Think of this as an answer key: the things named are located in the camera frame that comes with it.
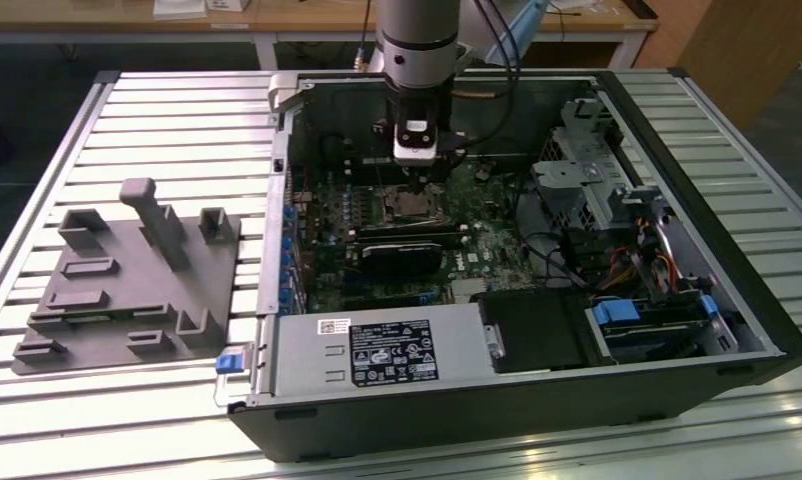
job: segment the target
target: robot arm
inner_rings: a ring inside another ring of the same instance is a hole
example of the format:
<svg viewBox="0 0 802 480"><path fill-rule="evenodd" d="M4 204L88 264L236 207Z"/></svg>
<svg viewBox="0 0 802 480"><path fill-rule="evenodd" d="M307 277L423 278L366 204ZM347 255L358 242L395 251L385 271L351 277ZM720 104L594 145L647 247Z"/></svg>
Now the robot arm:
<svg viewBox="0 0 802 480"><path fill-rule="evenodd" d="M521 45L521 55L534 40L547 0L498 3L383 0L381 4L382 52L371 62L371 71L386 72L391 88L389 123L394 129L394 156L403 165L430 166L438 158L441 134L451 131L455 73L473 57L507 64L509 59L499 52L506 51L511 56L515 52L510 45L499 48L499 44L510 43L511 34ZM510 31L493 20L494 8L511 18Z"/></svg>

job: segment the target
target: black floor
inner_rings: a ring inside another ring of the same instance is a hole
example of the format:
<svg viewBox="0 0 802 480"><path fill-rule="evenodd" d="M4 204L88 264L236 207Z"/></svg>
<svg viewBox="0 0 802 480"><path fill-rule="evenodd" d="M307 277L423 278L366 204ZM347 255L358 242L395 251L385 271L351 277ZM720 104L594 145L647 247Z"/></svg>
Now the black floor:
<svg viewBox="0 0 802 480"><path fill-rule="evenodd" d="M279 53L282 68L350 68L355 45ZM256 68L248 44L84 45L76 62L51 45L0 46L0 124L16 147L0 166L0 248L100 70ZM802 69L746 134L802 196Z"/></svg>

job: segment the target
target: aluminum extrusion table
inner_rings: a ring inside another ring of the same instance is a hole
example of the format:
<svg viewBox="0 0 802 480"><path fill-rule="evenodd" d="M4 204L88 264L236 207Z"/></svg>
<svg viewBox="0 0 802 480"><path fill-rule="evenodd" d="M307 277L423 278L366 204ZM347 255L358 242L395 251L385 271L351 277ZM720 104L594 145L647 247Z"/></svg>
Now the aluminum extrusion table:
<svg viewBox="0 0 802 480"><path fill-rule="evenodd" d="M243 217L230 343L255 334L271 164L270 72L102 75L0 253L0 478L802 477L802 367L679 418L321 463L274 464L224 416L247 383L212 360L16 376L12 351L44 292L70 208L131 218L122 180L158 179L178 214ZM689 78L618 76L802 328L802 201ZM637 159L638 172L650 179Z"/></svg>

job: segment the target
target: warning label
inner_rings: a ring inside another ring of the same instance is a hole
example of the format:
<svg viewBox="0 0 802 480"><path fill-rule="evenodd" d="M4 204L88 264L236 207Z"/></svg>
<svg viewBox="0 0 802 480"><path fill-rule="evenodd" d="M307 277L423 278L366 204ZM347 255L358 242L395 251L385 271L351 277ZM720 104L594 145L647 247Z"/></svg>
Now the warning label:
<svg viewBox="0 0 802 480"><path fill-rule="evenodd" d="M439 380L430 320L350 326L358 387Z"/></svg>

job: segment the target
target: blue latch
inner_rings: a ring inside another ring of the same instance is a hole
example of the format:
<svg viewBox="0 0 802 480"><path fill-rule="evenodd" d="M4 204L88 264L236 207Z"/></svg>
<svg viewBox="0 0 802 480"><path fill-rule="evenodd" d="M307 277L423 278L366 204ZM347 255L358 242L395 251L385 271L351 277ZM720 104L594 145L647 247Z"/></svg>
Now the blue latch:
<svg viewBox="0 0 802 480"><path fill-rule="evenodd" d="M226 375L243 372L243 353L224 353L216 357L216 373Z"/></svg>
<svg viewBox="0 0 802 480"><path fill-rule="evenodd" d="M631 300L605 300L593 307L593 315L597 323L605 325L609 322L634 322L641 320L641 313L635 302Z"/></svg>
<svg viewBox="0 0 802 480"><path fill-rule="evenodd" d="M709 317L714 317L718 312L721 312L718 304L716 303L716 299L712 295L704 295L700 297L700 304L704 306L704 310L706 310L706 315L709 315Z"/></svg>

